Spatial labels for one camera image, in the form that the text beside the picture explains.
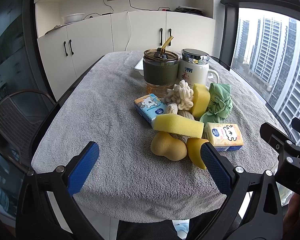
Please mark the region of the yellow tissue pack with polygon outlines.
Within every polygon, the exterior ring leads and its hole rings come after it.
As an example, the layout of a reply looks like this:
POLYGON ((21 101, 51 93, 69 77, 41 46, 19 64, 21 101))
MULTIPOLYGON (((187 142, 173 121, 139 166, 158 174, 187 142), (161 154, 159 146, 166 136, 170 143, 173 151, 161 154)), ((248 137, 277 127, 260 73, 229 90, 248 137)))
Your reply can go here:
POLYGON ((236 151, 244 145, 243 137, 237 124, 208 122, 204 127, 203 135, 218 152, 236 151))

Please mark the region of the orange yellow half round sponge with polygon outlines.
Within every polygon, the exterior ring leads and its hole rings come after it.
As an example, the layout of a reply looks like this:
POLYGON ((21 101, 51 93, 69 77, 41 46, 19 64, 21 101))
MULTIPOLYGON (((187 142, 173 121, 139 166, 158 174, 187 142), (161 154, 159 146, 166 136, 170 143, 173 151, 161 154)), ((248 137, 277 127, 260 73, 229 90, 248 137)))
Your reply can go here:
POLYGON ((202 161, 201 155, 200 155, 200 149, 202 144, 209 142, 206 139, 198 139, 198 138, 189 138, 187 140, 187 154, 192 161, 194 165, 196 165, 198 168, 205 170, 206 166, 204 162, 202 161))

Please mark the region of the tan gourd shaped sponge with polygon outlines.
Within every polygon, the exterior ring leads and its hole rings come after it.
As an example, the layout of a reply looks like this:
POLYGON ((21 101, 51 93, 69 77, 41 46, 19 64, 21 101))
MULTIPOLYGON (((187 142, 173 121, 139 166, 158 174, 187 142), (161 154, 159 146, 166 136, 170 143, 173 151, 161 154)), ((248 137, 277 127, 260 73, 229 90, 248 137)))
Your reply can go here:
POLYGON ((180 161, 187 156, 185 143, 167 132, 158 132, 154 136, 151 142, 151 152, 171 161, 180 161))

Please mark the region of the green cloth scrunchie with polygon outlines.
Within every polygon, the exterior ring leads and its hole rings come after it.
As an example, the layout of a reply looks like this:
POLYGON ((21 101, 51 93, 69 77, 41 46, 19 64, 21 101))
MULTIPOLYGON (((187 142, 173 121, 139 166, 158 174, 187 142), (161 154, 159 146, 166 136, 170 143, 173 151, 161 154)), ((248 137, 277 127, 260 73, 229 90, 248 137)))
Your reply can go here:
POLYGON ((211 83, 209 88, 210 101, 206 112, 200 117, 200 122, 220 123, 226 119, 232 111, 231 85, 223 83, 211 83))

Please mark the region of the yellow rectangular sponge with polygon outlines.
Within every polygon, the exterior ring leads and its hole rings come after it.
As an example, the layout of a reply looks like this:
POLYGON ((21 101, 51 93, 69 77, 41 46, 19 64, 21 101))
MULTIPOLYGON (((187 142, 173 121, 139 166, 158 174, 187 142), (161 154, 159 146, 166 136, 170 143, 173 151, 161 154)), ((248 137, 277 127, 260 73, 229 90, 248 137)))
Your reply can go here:
POLYGON ((204 124, 177 114, 158 115, 153 122, 156 131, 185 135, 192 138, 201 138, 204 124))

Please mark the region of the yellow rounded sponge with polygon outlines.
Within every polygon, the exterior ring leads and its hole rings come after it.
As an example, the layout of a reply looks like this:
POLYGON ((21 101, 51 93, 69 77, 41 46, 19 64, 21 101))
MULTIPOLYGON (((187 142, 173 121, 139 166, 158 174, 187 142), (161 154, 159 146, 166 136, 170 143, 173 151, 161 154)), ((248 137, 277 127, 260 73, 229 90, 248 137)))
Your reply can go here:
POLYGON ((210 93, 205 85, 195 83, 193 86, 193 106, 190 109, 195 119, 199 119, 207 109, 210 102, 210 93))

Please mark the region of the beige knitted cloth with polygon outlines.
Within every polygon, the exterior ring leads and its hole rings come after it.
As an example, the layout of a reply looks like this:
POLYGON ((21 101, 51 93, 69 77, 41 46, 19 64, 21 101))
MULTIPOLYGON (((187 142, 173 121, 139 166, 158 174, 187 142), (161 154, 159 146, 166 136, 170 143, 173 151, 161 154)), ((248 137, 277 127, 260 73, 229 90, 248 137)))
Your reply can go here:
MULTIPOLYGON (((181 116, 186 117, 188 119, 195 120, 194 116, 189 111, 179 110, 176 103, 168 104, 168 106, 166 108, 166 113, 165 114, 169 114, 169 113, 181 115, 181 116)), ((192 137, 187 137, 185 135, 179 135, 179 134, 173 134, 173 133, 169 133, 169 134, 172 137, 183 141, 184 143, 187 143, 187 140, 189 138, 192 138, 192 137)))

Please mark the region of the cream chenille scrunchie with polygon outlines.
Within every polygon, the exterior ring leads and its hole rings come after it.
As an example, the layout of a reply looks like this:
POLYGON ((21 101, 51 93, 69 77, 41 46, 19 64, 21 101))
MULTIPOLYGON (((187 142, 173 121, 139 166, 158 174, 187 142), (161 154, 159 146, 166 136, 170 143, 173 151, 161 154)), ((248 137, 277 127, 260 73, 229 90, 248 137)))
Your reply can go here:
POLYGON ((179 110, 190 110, 193 103, 194 91, 185 80, 181 80, 175 84, 172 89, 167 89, 167 94, 164 96, 166 104, 176 103, 179 110))

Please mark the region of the blue tissue pack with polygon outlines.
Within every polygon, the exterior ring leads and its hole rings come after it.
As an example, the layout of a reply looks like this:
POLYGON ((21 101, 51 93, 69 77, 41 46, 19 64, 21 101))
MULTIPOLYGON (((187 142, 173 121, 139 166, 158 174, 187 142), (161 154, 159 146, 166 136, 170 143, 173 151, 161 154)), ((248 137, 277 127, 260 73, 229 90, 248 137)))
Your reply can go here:
POLYGON ((135 99, 134 107, 153 127, 156 117, 166 113, 167 104, 161 101, 156 95, 148 94, 135 99))

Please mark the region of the white plastic tray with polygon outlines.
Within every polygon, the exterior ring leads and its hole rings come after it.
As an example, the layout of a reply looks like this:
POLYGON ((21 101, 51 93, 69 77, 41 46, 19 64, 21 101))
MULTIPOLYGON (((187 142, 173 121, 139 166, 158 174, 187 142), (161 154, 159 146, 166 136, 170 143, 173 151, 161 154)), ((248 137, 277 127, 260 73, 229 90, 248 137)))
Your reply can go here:
POLYGON ((144 76, 143 71, 143 59, 141 59, 136 66, 134 67, 134 70, 136 70, 141 76, 144 76))

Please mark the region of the grey towel table cover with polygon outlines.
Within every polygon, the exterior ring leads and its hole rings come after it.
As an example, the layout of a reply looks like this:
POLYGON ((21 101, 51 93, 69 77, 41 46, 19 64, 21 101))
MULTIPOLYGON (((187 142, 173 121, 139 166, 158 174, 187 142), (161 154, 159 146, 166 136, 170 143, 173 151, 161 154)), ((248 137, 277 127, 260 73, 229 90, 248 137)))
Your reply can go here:
POLYGON ((225 200, 207 170, 189 158, 151 152, 156 132, 134 107, 145 81, 134 69, 140 51, 104 55, 65 101, 32 159, 37 173, 66 165, 88 142, 100 156, 74 198, 97 213, 136 223, 194 218, 225 200))

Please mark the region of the dark wicker chair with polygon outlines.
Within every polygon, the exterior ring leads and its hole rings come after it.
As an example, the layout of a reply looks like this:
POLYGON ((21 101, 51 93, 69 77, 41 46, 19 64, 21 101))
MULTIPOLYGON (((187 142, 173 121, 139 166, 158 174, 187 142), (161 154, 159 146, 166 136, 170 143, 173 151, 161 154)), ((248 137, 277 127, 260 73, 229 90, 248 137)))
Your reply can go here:
POLYGON ((31 122, 12 100, 14 96, 23 93, 45 96, 52 105, 56 102, 47 92, 37 89, 22 89, 0 101, 0 136, 12 146, 8 149, 0 145, 0 155, 21 172, 27 173, 31 169, 32 142, 41 123, 31 122))

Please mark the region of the white ceramic mug chrome lid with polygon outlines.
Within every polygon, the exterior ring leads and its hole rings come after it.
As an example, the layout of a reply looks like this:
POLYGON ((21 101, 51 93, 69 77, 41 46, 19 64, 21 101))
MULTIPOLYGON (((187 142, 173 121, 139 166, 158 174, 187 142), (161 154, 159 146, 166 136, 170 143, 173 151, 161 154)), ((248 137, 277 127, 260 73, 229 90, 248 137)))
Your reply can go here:
POLYGON ((190 87, 195 83, 207 85, 208 79, 219 83, 219 74, 210 69, 210 55, 204 51, 186 48, 181 51, 177 78, 190 87))

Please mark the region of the white cabinet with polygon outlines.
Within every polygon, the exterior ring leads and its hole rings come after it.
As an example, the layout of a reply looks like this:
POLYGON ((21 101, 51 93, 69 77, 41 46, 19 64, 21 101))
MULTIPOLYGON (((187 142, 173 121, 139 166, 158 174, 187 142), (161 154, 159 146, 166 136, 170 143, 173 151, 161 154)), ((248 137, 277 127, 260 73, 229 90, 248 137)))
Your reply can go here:
POLYGON ((167 49, 213 52, 216 20, 208 0, 34 0, 38 46, 55 98, 107 53, 155 49, 173 36, 167 49), (62 17, 84 13, 81 21, 62 17))

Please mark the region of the white bowl on cabinet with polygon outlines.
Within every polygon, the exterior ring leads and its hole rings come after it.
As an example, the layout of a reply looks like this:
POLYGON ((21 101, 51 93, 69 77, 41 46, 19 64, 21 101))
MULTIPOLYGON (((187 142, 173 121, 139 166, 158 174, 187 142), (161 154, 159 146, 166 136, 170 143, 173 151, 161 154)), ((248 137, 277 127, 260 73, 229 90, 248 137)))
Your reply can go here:
POLYGON ((63 24, 70 24, 83 20, 84 13, 75 13, 62 17, 63 24))

